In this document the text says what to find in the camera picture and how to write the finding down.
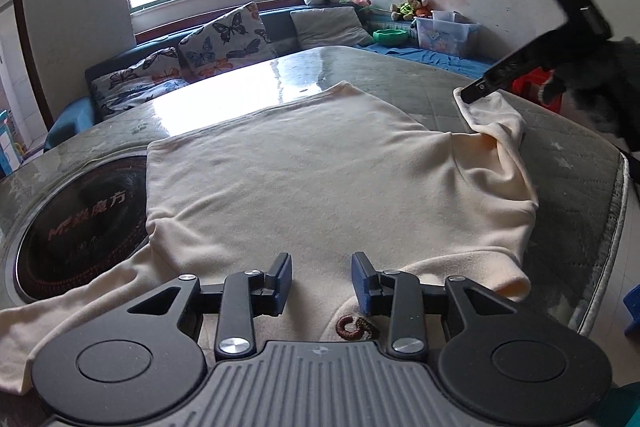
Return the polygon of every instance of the round black disc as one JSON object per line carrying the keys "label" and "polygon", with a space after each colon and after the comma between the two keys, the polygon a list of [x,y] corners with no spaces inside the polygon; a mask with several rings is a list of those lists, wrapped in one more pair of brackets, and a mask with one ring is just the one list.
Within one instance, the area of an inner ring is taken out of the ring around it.
{"label": "round black disc", "polygon": [[606,395],[611,367],[587,338],[520,309],[483,316],[455,336],[438,359],[448,394],[501,425],[567,425]]}
{"label": "round black disc", "polygon": [[35,217],[18,250],[18,290],[61,295],[131,255],[145,240],[146,156],[97,166],[67,184]]}
{"label": "round black disc", "polygon": [[199,289],[197,282],[169,282],[48,342],[31,367],[43,404],[74,425],[123,426],[187,400],[207,364],[177,325]]}

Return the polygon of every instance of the round black logo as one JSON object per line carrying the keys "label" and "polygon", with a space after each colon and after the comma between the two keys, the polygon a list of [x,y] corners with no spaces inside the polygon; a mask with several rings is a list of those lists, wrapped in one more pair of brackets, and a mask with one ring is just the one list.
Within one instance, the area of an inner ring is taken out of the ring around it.
{"label": "round black logo", "polygon": [[20,245],[19,289],[46,299],[92,281],[146,238],[146,156],[100,165],[64,187]]}

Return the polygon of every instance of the gray pillow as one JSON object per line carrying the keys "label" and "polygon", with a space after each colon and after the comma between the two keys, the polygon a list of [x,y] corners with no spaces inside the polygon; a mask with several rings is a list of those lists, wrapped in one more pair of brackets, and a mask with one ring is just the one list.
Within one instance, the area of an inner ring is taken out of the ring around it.
{"label": "gray pillow", "polygon": [[291,19],[303,50],[320,46],[368,46],[374,42],[360,24],[353,6],[293,10]]}

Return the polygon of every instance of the blue sheet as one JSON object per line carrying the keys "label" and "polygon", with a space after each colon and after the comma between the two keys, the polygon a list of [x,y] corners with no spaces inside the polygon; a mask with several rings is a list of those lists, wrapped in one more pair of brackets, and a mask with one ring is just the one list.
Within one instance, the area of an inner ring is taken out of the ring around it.
{"label": "blue sheet", "polygon": [[414,62],[421,62],[435,68],[440,68],[441,70],[452,71],[453,73],[468,76],[474,80],[481,78],[484,72],[492,65],[492,62],[488,60],[471,60],[469,58],[452,57],[451,55],[431,52],[421,48],[387,48],[382,44],[372,44],[366,47],[356,46],[356,48],[380,55],[389,55]]}

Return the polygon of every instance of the butterfly pattern pillow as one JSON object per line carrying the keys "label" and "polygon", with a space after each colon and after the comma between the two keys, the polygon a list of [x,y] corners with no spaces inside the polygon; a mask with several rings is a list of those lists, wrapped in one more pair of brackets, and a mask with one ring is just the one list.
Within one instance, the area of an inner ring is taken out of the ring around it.
{"label": "butterfly pattern pillow", "polygon": [[96,78],[91,91],[103,120],[188,86],[180,73],[175,48],[158,50],[126,70]]}
{"label": "butterfly pattern pillow", "polygon": [[178,49],[198,79],[276,57],[253,2],[201,26],[183,38]]}

